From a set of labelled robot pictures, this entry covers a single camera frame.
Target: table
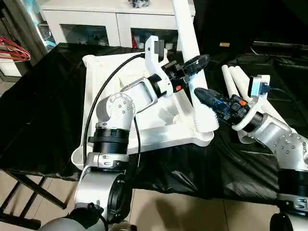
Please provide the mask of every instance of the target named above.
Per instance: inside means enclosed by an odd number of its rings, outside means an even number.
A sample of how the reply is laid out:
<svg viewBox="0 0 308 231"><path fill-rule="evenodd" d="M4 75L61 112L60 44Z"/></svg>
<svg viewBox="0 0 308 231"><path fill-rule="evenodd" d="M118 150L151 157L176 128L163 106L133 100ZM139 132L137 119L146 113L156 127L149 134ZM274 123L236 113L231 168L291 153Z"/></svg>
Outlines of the table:
<svg viewBox="0 0 308 231"><path fill-rule="evenodd" d="M47 54L0 98L0 168L78 180L80 172L70 155L81 136L86 76L82 57L135 51L140 50L59 44ZM293 94L296 104L282 93L271 92L269 99L290 126L308 136L302 116L308 114L307 63L244 55L229 64L239 64L248 75L270 74L273 87ZM217 62L211 61L205 75L210 88L227 94ZM206 148L186 144L143 153L134 186L264 204L275 204L279 190L275 157L260 145L238 143L236 133L225 125Z"/></svg>

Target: black cable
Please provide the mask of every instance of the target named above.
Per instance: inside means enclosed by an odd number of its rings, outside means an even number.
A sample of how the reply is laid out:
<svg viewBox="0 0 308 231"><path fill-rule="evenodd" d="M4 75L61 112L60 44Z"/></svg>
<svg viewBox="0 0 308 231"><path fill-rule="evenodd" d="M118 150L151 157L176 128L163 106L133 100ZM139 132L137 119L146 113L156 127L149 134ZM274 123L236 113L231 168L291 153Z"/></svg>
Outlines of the black cable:
<svg viewBox="0 0 308 231"><path fill-rule="evenodd" d="M274 91L279 91L284 93L286 96L288 96L288 98L291 100L291 102L296 106L297 110L300 112L301 116L303 117L305 123L308 125L308 121L306 119L306 116L303 112L303 110L300 108L300 106L298 105L298 103L296 102L295 97L293 97L292 94L287 93L286 91L280 89L280 88L270 88L270 90L274 90Z"/></svg>
<svg viewBox="0 0 308 231"><path fill-rule="evenodd" d="M138 129L136 117L134 117L134 122L135 122L135 127L136 127L136 132L137 132L137 138L138 138L138 153L137 153L138 162L137 162L136 171L135 171L135 174L134 174L134 178L135 178L138 174L138 167L139 167L139 163L140 163L141 141L140 141L140 134L139 134L139 129Z"/></svg>
<svg viewBox="0 0 308 231"><path fill-rule="evenodd" d="M105 226L105 230L108 231L108 223L106 221L106 219L101 215L101 214L98 214L99 218L102 220L102 222L104 223L104 226Z"/></svg>
<svg viewBox="0 0 308 231"><path fill-rule="evenodd" d="M102 212L104 211L104 209L100 211L99 209L95 207L94 203L88 204L87 209L95 213L102 220L102 222L104 223L105 230L108 231L108 223L106 219L102 216Z"/></svg>
<svg viewBox="0 0 308 231"><path fill-rule="evenodd" d="M87 137L88 137L88 131L89 131L89 126L90 126L90 121L91 121L91 117L93 115L93 111L95 108L95 105L101 95L101 93L103 92L103 90L105 89L106 85L109 83L109 81L111 80L111 78L123 67L125 66L127 63L129 63L130 61L132 61L133 59L136 58L144 58L144 53L141 54L137 54L134 55L132 57L130 57L129 59L127 59L125 62L123 62L116 70L113 71L113 73L111 73L111 75L108 77L108 79L104 82L104 84L102 85L101 89L99 90L99 92L97 93L97 95L95 96L95 99L93 101L93 104L91 106L90 109L90 113L85 125L85 131L84 131L84 135L83 135L83 165L86 165L86 161L87 161Z"/></svg>

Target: tiled floor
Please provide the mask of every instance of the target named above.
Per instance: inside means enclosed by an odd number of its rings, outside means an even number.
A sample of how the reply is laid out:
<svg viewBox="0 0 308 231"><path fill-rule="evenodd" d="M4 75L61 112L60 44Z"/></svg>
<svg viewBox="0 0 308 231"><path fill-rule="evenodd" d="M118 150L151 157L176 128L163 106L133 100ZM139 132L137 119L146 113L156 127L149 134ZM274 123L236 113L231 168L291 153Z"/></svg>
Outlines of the tiled floor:
<svg viewBox="0 0 308 231"><path fill-rule="evenodd" d="M15 82L3 82L0 78L0 97L5 91L10 89L14 84Z"/></svg>
<svg viewBox="0 0 308 231"><path fill-rule="evenodd" d="M40 177L30 177L39 182ZM0 172L0 203L16 181ZM41 220L65 216L73 206L75 182L48 179L43 187L68 203L62 210L38 196L27 218ZM21 187L6 213L19 215L32 192ZM202 200L179 194L161 194L154 191L135 190L128 220L138 231L268 231L270 217L277 212L271 205L259 205L227 200ZM0 222L0 231L26 231L27 229Z"/></svg>

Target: black cylindrical joint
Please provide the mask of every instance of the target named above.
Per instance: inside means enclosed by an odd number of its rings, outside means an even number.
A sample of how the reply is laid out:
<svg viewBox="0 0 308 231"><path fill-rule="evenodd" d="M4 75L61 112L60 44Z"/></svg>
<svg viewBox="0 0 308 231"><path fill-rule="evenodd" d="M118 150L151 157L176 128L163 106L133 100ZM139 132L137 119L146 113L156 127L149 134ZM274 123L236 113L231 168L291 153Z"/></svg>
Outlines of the black cylindrical joint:
<svg viewBox="0 0 308 231"><path fill-rule="evenodd" d="M126 154L129 131L123 129L96 128L89 142L93 143L93 152Z"/></svg>
<svg viewBox="0 0 308 231"><path fill-rule="evenodd" d="M263 114L260 112L257 112L255 116L250 120L250 122L246 125L245 128L243 128L246 132L252 132L255 130L262 122Z"/></svg>
<svg viewBox="0 0 308 231"><path fill-rule="evenodd" d="M279 193L308 197L308 172L279 170L278 185Z"/></svg>
<svg viewBox="0 0 308 231"><path fill-rule="evenodd" d="M158 98L164 96L167 93L166 91L161 92L157 83L161 81L162 79L157 74L151 75L150 77L148 77L148 80L150 81Z"/></svg>

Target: white tube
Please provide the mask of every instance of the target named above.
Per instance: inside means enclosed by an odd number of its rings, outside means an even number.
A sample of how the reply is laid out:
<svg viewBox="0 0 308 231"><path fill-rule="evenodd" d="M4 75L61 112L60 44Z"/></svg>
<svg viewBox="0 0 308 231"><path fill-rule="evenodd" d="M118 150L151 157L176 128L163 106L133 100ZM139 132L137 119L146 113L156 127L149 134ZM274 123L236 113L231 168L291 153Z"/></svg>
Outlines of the white tube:
<svg viewBox="0 0 308 231"><path fill-rule="evenodd" d="M239 92L237 91L237 88L235 86L235 83L233 81L232 75L230 73L230 70L228 68L227 65L223 65L221 67L222 73L223 73L223 77L225 79L225 83L227 86L227 90L228 90L228 94L229 94L229 98L231 98L232 95L237 95L240 96Z"/></svg>
<svg viewBox="0 0 308 231"><path fill-rule="evenodd" d="M236 69L235 67L231 66L229 67L230 73L232 75L232 78L235 82L235 85L237 86L238 90L240 91L240 94L242 96L242 98L244 100L246 100L247 102L251 101L251 98L248 96L248 85L246 83L246 77L242 75L242 73L240 73L238 71L238 69Z"/></svg>
<svg viewBox="0 0 308 231"><path fill-rule="evenodd" d="M177 21L179 43L182 45L184 62L200 55L196 34L193 27L192 16L187 0L172 0L173 10ZM191 77L189 90L194 108L194 123L200 133L211 132L218 129L219 124L215 112L204 104L201 104L194 94L197 87L207 89L204 71Z"/></svg>

